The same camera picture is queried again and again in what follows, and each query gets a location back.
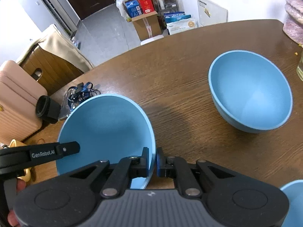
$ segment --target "gray ribbed panel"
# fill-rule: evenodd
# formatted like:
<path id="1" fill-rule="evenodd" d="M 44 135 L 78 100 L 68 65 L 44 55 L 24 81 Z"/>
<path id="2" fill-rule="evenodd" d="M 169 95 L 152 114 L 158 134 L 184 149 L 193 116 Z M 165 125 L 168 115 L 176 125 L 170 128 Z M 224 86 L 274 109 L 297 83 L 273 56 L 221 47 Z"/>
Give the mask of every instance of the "gray ribbed panel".
<path id="1" fill-rule="evenodd" d="M 79 227 L 223 227 L 198 200 L 176 189 L 126 190 L 118 199 L 105 200 Z"/>

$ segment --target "yellow cup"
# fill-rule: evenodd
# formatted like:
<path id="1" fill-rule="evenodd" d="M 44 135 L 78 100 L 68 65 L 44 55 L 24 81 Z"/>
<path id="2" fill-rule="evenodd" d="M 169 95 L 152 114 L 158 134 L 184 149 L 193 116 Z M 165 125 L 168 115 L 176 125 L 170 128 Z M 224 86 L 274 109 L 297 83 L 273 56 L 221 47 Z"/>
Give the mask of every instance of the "yellow cup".
<path id="1" fill-rule="evenodd" d="M 21 146 L 26 146 L 26 144 L 24 144 L 23 142 L 17 141 L 15 139 L 13 139 L 9 145 L 10 148 L 21 147 Z M 28 182 L 31 179 L 31 168 L 24 169 L 24 172 L 25 172 L 25 176 L 18 177 L 18 178 Z"/>

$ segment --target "pink fabric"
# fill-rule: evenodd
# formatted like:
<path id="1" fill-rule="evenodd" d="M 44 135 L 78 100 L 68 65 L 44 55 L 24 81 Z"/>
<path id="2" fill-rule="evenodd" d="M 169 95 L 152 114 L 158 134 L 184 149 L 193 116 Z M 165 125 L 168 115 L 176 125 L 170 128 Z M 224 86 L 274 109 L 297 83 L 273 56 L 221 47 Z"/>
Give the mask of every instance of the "pink fabric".
<path id="1" fill-rule="evenodd" d="M 296 43 L 303 44 L 303 0 L 286 0 L 285 10 L 283 31 Z"/>

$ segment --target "white electrical panel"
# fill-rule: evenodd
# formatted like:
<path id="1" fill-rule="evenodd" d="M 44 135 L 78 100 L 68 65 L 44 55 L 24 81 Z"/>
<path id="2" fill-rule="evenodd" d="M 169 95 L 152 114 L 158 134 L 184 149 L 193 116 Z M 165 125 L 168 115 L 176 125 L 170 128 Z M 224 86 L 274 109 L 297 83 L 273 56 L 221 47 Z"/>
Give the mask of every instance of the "white electrical panel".
<path id="1" fill-rule="evenodd" d="M 197 0 L 199 21 L 202 26 L 227 22 L 228 10 L 210 0 Z"/>

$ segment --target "black cup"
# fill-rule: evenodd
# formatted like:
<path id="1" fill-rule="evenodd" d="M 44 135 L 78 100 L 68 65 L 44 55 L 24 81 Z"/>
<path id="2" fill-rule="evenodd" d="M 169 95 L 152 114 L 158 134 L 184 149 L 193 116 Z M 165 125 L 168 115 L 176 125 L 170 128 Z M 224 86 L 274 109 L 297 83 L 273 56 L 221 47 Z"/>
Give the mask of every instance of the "black cup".
<path id="1" fill-rule="evenodd" d="M 55 124 L 58 121 L 60 109 L 61 106 L 49 96 L 40 96 L 36 105 L 36 116 Z"/>

